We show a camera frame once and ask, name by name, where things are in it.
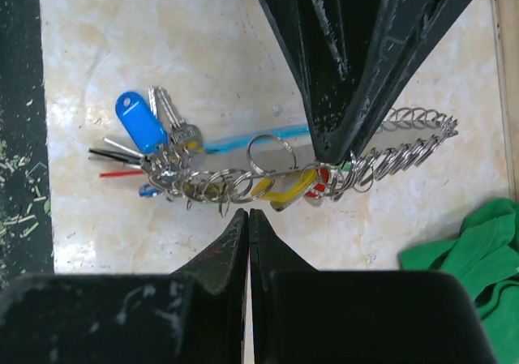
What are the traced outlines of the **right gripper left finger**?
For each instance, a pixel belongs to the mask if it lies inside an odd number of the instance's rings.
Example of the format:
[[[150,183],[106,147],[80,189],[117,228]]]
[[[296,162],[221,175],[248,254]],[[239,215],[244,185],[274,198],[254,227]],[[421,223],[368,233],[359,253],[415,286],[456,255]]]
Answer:
[[[240,363],[248,215],[166,274],[25,275],[1,295],[4,363]]]

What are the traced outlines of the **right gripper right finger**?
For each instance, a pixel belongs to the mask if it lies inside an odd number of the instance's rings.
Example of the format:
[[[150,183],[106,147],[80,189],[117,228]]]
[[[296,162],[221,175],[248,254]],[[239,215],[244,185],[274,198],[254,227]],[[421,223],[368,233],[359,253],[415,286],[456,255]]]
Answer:
[[[467,292],[430,271],[320,271],[249,215],[258,363],[494,363]]]

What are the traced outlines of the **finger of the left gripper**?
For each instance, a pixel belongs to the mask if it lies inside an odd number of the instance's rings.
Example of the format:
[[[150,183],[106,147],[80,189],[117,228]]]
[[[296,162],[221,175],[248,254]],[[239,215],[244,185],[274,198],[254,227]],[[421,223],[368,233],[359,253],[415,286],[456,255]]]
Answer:
[[[344,122],[359,154],[413,73],[472,0],[380,0],[367,60]]]
[[[358,90],[381,0],[259,0],[302,96],[318,160],[350,151]]]

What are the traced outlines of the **large keyring with blue handle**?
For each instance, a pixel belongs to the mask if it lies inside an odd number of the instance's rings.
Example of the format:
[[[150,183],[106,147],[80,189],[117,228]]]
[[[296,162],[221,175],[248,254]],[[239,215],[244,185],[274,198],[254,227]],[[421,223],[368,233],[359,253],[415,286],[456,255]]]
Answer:
[[[317,159],[305,124],[207,143],[157,86],[147,96],[124,92],[115,112],[131,143],[105,138],[103,148],[90,149],[92,155],[123,164],[127,176],[143,174],[147,181],[139,189],[141,197],[213,203],[221,215],[233,204],[265,201],[251,195],[263,178],[304,169],[317,170],[315,185],[300,198],[312,206],[324,199],[338,201],[349,190],[368,191],[387,176],[422,165],[457,134],[458,125],[434,109],[391,109],[359,154],[327,164]]]

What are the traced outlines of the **yellow tag key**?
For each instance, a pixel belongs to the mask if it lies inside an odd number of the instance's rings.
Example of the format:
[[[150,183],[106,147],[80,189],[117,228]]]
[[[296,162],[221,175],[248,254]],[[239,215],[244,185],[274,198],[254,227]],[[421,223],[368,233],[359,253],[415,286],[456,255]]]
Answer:
[[[251,191],[251,195],[268,201],[277,212],[288,208],[305,195],[318,178],[316,169],[295,171],[277,178],[263,178]]]

